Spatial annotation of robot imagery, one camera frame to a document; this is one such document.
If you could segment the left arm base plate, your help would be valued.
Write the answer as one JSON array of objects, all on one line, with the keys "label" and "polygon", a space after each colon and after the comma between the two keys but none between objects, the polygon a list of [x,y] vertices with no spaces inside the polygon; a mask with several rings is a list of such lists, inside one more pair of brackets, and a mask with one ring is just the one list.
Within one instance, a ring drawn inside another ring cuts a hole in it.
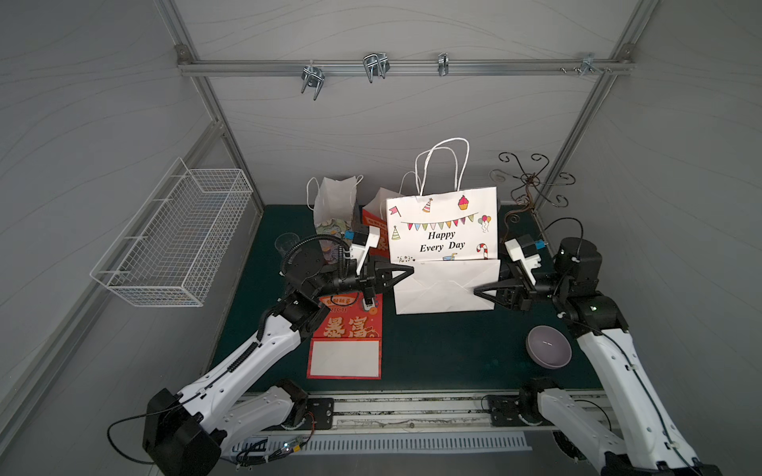
[{"label": "left arm base plate", "polygon": [[286,430],[330,430],[333,427],[335,400],[333,398],[309,397],[295,404],[286,420],[275,426],[268,426],[265,432],[285,432]]}]

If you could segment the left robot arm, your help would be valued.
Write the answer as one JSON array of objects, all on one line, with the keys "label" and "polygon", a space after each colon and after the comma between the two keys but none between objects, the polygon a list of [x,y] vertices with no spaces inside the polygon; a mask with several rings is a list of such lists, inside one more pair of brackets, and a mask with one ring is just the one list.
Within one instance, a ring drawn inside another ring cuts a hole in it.
[{"label": "left robot arm", "polygon": [[263,396],[242,396],[276,363],[309,340],[331,310],[327,297],[353,294],[373,305],[377,296],[415,270],[371,255],[370,237],[346,243],[327,234],[305,238],[282,258],[283,295],[263,311],[256,331],[206,375],[179,392],[163,389],[139,415],[145,464],[165,475],[208,475],[236,444],[260,430],[299,428],[308,394],[284,379]]}]

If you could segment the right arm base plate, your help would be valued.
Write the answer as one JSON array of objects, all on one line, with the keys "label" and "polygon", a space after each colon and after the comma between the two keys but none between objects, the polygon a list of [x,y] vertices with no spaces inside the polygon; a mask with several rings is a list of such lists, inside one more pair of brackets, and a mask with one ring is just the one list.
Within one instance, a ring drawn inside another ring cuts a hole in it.
[{"label": "right arm base plate", "polygon": [[537,416],[526,396],[488,394],[485,404],[490,424],[496,428],[537,426],[542,423],[542,418]]}]

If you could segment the red paper bag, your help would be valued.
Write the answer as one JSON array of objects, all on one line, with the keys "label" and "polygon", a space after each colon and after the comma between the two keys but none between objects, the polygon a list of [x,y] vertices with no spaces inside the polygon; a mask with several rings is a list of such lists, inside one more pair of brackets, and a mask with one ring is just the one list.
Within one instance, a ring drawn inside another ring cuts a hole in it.
[{"label": "red paper bag", "polygon": [[390,257],[386,204],[387,200],[397,196],[397,192],[393,192],[393,190],[379,188],[373,200],[362,208],[362,223],[379,229],[378,245],[371,251],[374,256]]},{"label": "red paper bag", "polygon": [[307,377],[379,380],[382,377],[383,297],[365,307],[361,295],[321,298],[329,314],[314,333]]}]

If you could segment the white paper bag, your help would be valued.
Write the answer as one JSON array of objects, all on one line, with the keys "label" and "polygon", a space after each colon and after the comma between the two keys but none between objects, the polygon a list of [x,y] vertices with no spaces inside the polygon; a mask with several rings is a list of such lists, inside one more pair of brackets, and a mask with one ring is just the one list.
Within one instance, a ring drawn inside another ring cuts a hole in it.
[{"label": "white paper bag", "polygon": [[[428,194],[429,166],[434,154],[464,144],[464,157],[454,160],[454,186],[449,192]],[[394,287],[397,315],[473,313],[491,311],[494,303],[473,289],[498,281],[498,200],[494,186],[462,187],[470,158],[470,143],[446,139],[417,157],[416,194],[387,200],[390,260],[413,266],[415,273]]]}]

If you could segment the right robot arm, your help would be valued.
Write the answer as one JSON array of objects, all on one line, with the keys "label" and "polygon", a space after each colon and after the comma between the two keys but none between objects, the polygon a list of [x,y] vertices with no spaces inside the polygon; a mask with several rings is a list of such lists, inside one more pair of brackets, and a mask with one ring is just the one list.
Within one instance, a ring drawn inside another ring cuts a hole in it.
[{"label": "right robot arm", "polygon": [[569,457],[582,457],[600,475],[718,475],[704,463],[668,414],[647,376],[629,326],[613,299],[597,289],[602,257],[585,238],[568,237],[541,272],[543,244],[529,235],[506,242],[500,281],[475,289],[476,296],[512,311],[549,301],[591,363],[619,423],[610,430],[548,377],[534,378],[516,397],[490,396],[494,426],[517,418],[527,426],[551,424]]}]

